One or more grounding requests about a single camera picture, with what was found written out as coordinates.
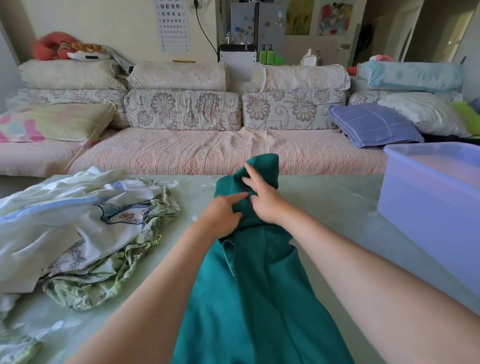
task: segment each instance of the lavender plastic box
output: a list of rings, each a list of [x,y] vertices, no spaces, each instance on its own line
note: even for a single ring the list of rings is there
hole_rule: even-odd
[[[385,147],[378,211],[480,297],[480,146]]]

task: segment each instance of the blue plaid pillow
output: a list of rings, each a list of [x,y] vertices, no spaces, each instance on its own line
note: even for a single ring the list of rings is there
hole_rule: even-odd
[[[334,122],[357,148],[424,142],[410,120],[386,106],[372,102],[348,106],[330,105],[328,110]]]

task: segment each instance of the painting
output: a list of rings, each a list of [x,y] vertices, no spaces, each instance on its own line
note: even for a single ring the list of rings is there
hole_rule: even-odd
[[[285,35],[307,36],[310,34],[314,0],[290,0],[287,8]]]
[[[345,36],[350,26],[355,0],[322,0],[317,35]]]

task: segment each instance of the light green tabletop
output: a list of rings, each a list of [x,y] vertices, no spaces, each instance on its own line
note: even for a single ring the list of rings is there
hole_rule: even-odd
[[[180,217],[162,231],[162,240],[125,284],[124,291],[105,304],[85,312],[58,306],[41,291],[24,295],[12,312],[13,323],[26,323],[43,338],[44,347],[33,363],[63,363],[82,342],[157,266],[182,234],[212,200],[219,176],[143,176],[169,185],[182,208]],[[480,315],[480,299],[422,251],[376,210],[382,175],[280,176],[280,192],[356,243],[405,268],[454,297]],[[300,258],[315,294],[336,321],[357,364],[384,363],[343,309],[311,260],[300,249]]]

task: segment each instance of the wall socket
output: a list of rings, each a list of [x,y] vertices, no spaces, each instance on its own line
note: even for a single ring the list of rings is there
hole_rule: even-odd
[[[190,9],[194,9],[195,10],[195,5],[193,4],[193,0],[189,0],[190,1]],[[202,0],[198,0],[198,8],[197,9],[203,9],[204,7],[204,3]]]

